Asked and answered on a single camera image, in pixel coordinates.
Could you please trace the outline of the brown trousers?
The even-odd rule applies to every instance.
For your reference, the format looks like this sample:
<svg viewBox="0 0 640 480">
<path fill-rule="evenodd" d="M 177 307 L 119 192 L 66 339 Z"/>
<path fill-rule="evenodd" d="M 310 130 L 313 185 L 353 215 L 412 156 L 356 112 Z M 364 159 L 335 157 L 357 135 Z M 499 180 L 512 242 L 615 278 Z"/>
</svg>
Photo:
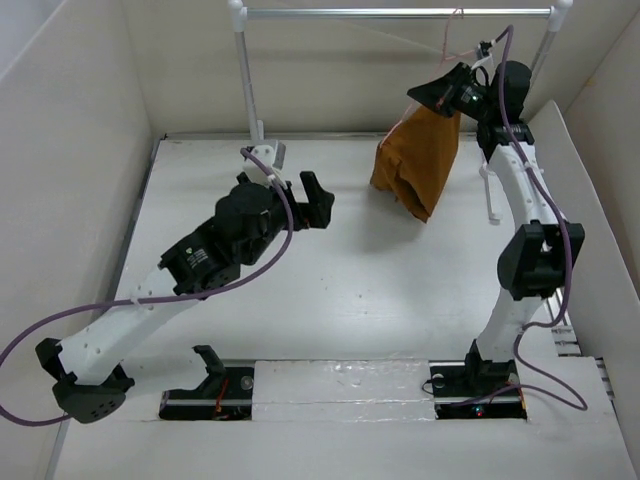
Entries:
<svg viewBox="0 0 640 480">
<path fill-rule="evenodd" d="M 446 118 L 418 108 L 378 145 L 370 184 L 427 222 L 458 153 L 460 123 L 459 113 Z"/>
</svg>

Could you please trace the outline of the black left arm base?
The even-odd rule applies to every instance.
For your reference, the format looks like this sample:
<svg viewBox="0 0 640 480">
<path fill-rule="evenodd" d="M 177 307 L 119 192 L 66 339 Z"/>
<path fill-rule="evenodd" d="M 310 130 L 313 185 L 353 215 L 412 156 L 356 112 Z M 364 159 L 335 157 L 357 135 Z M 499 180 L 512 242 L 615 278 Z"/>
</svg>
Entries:
<svg viewBox="0 0 640 480">
<path fill-rule="evenodd" d="M 255 363 L 224 364 L 211 346 L 194 348 L 205 364 L 206 377 L 192 390 L 162 395 L 158 416 L 165 421 L 246 421 L 252 418 Z"/>
</svg>

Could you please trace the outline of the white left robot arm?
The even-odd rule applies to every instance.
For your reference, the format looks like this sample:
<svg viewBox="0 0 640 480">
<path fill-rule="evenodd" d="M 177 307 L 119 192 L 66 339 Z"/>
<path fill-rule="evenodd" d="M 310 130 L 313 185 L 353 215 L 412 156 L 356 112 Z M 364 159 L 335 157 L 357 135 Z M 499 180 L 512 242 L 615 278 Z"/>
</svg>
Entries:
<svg viewBox="0 0 640 480">
<path fill-rule="evenodd" d="M 213 216 L 164 254 L 136 289 L 138 299 L 111 307 L 90 326 L 35 348 L 54 379 L 53 396 L 71 418 L 89 424 L 122 406 L 128 398 L 182 390 L 204 398 L 219 395 L 227 370 L 210 345 L 179 354 L 135 355 L 135 349 L 171 319 L 239 279 L 280 232 L 325 229 L 335 197 L 316 175 L 303 171 L 307 195 L 295 200 L 289 185 L 280 188 L 238 176 L 237 185 L 217 201 Z"/>
</svg>

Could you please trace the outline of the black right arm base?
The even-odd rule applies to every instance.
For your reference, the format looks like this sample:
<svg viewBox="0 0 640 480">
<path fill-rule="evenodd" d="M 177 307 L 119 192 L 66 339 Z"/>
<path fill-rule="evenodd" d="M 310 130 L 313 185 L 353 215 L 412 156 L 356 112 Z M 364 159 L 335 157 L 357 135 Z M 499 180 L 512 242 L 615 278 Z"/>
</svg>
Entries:
<svg viewBox="0 0 640 480">
<path fill-rule="evenodd" d="M 472 348 L 464 360 L 433 360 L 422 390 L 434 402 L 437 420 L 527 419 L 513 359 L 482 360 Z"/>
</svg>

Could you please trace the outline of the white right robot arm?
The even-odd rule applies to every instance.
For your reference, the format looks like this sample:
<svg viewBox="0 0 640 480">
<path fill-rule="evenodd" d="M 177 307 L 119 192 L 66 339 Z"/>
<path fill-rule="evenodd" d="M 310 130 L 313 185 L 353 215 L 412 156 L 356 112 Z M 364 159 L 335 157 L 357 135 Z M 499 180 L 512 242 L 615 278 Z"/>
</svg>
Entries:
<svg viewBox="0 0 640 480">
<path fill-rule="evenodd" d="M 543 301 L 565 287 L 567 269 L 585 239 L 583 226 L 566 221 L 553 203 L 536 161 L 533 134 L 520 119 L 530 79 L 526 65 L 509 61 L 480 84 L 475 69 L 459 63 L 443 77 L 408 91 L 442 117 L 461 113 L 477 122 L 477 143 L 514 221 L 514 236 L 497 262 L 497 302 L 462 369 L 465 387 L 476 394 L 497 384 L 497 368 L 513 361 L 516 338 Z"/>
</svg>

